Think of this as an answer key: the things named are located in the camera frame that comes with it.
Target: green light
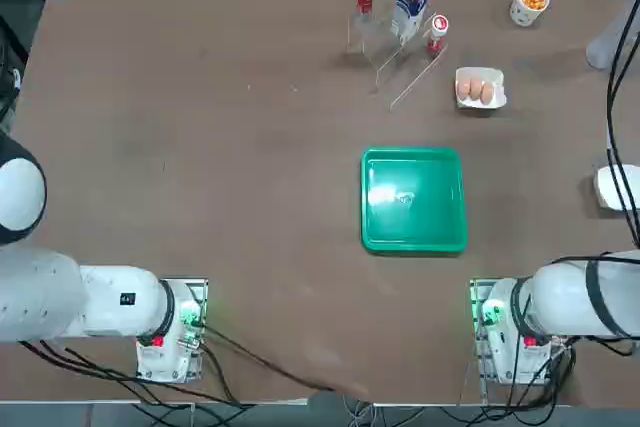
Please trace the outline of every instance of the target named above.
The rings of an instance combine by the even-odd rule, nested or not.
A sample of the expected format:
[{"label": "green light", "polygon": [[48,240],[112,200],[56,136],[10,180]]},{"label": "green light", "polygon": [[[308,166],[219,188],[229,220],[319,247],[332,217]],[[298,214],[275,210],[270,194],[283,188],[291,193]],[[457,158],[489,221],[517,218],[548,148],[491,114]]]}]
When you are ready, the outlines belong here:
[{"label": "green light", "polygon": [[200,319],[200,307],[195,302],[185,302],[180,308],[180,321],[195,324]]},{"label": "green light", "polygon": [[500,322],[503,310],[504,302],[496,299],[487,299],[482,304],[482,322],[484,325],[490,326]]}]

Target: paper cup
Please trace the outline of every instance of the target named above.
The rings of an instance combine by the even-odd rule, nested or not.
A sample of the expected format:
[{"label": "paper cup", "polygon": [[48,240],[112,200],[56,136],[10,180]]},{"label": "paper cup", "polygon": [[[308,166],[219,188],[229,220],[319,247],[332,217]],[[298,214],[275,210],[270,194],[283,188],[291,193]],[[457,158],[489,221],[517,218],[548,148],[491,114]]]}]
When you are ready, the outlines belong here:
[{"label": "paper cup", "polygon": [[542,12],[547,10],[550,2],[551,0],[544,0],[544,7],[542,9],[532,9],[522,0],[513,0],[509,13],[516,24],[521,27],[528,27],[533,24],[533,21],[536,20]]}]

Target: metal bracket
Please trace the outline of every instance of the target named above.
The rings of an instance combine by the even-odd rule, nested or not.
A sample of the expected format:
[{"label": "metal bracket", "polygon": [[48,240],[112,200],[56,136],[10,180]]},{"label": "metal bracket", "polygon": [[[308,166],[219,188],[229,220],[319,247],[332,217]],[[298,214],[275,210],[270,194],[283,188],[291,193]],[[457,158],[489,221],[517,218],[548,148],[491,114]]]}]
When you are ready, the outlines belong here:
[{"label": "metal bracket", "polygon": [[202,378],[202,352],[209,281],[165,278],[173,291],[175,311],[167,334],[150,343],[136,342],[137,375],[158,382],[191,382]]}]

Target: clear acrylic stand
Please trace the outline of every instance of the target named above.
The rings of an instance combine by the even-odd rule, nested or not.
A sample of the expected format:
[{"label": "clear acrylic stand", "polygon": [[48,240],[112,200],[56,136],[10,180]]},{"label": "clear acrylic stand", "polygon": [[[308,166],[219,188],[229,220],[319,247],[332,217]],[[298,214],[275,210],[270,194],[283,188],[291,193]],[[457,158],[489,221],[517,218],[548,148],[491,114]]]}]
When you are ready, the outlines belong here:
[{"label": "clear acrylic stand", "polygon": [[391,32],[393,7],[382,18],[354,13],[347,26],[347,52],[362,54],[375,72],[375,93],[383,94],[393,110],[416,83],[442,57],[443,45],[436,55],[427,51],[431,19],[435,15],[425,7],[421,25],[406,42]]}]

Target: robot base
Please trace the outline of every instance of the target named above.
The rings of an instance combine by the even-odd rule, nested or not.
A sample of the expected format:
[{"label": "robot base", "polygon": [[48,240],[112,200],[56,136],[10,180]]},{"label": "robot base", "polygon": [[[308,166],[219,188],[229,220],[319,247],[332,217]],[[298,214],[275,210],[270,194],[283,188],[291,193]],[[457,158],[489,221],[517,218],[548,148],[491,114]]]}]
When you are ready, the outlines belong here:
[{"label": "robot base", "polygon": [[167,335],[138,340],[138,377],[156,382],[184,383],[202,377],[200,343],[204,336],[209,282],[207,279],[168,278],[175,298]]},{"label": "robot base", "polygon": [[[516,328],[510,308],[515,279],[474,279],[470,282],[471,306],[479,372],[483,381],[501,384],[529,384],[536,372],[550,359],[551,344],[535,344],[523,338]],[[514,373],[516,349],[517,372]],[[544,384],[547,372],[533,382]]]}]

